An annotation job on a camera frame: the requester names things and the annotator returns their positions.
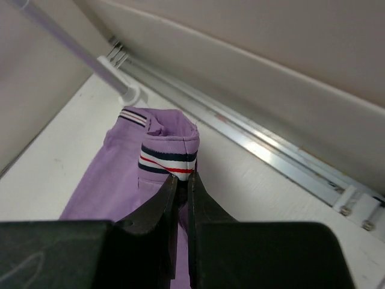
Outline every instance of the striped trim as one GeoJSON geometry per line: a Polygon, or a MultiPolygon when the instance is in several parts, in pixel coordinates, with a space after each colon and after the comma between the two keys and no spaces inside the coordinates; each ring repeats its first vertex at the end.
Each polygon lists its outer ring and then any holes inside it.
{"type": "Polygon", "coordinates": [[[134,122],[143,128],[146,127],[147,118],[133,111],[123,109],[120,112],[119,117],[129,120],[130,122],[134,122]]]}
{"type": "Polygon", "coordinates": [[[198,154],[198,152],[195,152],[193,154],[166,154],[164,152],[156,152],[156,151],[153,151],[152,149],[148,149],[145,146],[143,146],[143,144],[142,144],[141,150],[142,150],[142,152],[145,152],[149,155],[152,155],[155,158],[159,158],[159,159],[165,160],[165,161],[191,162],[191,161],[195,161],[195,159],[197,158],[197,154],[198,154]]]}
{"type": "Polygon", "coordinates": [[[194,154],[165,154],[142,145],[139,168],[148,172],[172,173],[181,181],[187,181],[195,169],[197,152],[194,154]]]}

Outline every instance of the metal bracket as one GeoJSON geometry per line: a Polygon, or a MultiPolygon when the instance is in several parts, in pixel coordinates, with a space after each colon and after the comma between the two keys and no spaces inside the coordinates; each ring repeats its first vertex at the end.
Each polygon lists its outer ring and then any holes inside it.
{"type": "Polygon", "coordinates": [[[385,201],[349,186],[333,209],[348,220],[385,241],[385,201]]]}
{"type": "Polygon", "coordinates": [[[128,58],[127,50],[115,37],[113,37],[109,42],[114,47],[107,55],[107,59],[115,68],[119,68],[119,66],[122,65],[122,63],[128,58]]]}

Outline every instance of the clothing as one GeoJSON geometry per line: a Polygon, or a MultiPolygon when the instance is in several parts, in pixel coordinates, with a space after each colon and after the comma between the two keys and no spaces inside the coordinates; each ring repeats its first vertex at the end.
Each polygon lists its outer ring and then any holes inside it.
{"type": "MultiPolygon", "coordinates": [[[[122,219],[150,199],[169,173],[186,181],[195,169],[198,147],[197,127],[181,111],[125,107],[60,219],[122,219]]],[[[185,208],[181,204],[183,220],[185,208]]],[[[182,227],[171,287],[189,288],[187,234],[182,227]]]]}

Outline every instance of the white wall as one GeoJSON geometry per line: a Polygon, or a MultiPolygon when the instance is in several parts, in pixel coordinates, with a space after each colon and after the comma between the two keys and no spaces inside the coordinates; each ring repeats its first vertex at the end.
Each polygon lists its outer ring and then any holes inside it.
{"type": "Polygon", "coordinates": [[[109,0],[170,19],[385,106],[385,2],[109,0]]]}
{"type": "Polygon", "coordinates": [[[88,3],[131,54],[385,191],[382,2],[88,3]]]}
{"type": "MultiPolygon", "coordinates": [[[[72,1],[37,0],[94,56],[109,45],[72,1]]],[[[45,31],[0,1],[0,170],[72,97],[91,72],[45,31]]]]}

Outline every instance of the clothes rod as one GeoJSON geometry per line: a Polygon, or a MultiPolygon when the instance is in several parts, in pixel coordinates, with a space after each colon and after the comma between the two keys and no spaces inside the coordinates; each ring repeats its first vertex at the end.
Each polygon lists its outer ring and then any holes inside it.
{"type": "Polygon", "coordinates": [[[52,18],[30,0],[7,0],[23,11],[29,18],[37,22],[50,35],[57,39],[67,49],[79,57],[89,68],[98,74],[105,82],[117,90],[125,98],[134,98],[135,90],[111,73],[103,64],[93,58],[75,39],[62,29],[52,18]]]}

